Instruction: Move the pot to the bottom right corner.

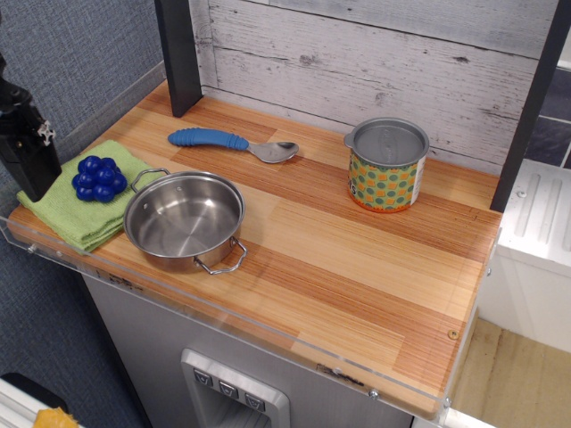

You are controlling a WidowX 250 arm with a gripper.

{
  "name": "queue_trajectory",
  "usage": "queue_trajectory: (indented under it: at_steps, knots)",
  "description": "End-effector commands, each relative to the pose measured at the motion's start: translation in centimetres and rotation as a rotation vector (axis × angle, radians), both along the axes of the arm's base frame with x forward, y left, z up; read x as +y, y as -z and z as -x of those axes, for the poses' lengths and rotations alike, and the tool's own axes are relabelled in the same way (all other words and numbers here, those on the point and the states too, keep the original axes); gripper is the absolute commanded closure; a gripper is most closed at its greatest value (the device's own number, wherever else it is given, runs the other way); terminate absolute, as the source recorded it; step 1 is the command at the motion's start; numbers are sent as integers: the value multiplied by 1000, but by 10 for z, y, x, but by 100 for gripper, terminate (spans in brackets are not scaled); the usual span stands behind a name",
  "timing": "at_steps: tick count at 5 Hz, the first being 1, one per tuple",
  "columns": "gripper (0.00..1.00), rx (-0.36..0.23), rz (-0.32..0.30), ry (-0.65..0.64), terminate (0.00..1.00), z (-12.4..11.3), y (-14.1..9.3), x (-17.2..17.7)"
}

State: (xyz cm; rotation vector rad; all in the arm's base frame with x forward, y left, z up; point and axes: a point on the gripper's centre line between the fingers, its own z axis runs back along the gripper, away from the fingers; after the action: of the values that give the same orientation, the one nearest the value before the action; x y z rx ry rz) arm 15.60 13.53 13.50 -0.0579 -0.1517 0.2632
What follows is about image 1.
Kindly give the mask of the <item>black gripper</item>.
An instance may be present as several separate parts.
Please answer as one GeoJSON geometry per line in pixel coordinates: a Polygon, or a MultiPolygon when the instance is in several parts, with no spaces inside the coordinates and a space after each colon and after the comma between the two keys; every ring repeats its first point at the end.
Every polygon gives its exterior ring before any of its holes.
{"type": "Polygon", "coordinates": [[[1,55],[1,162],[32,201],[41,200],[62,168],[48,120],[37,128],[30,92],[4,78],[1,55]]]}

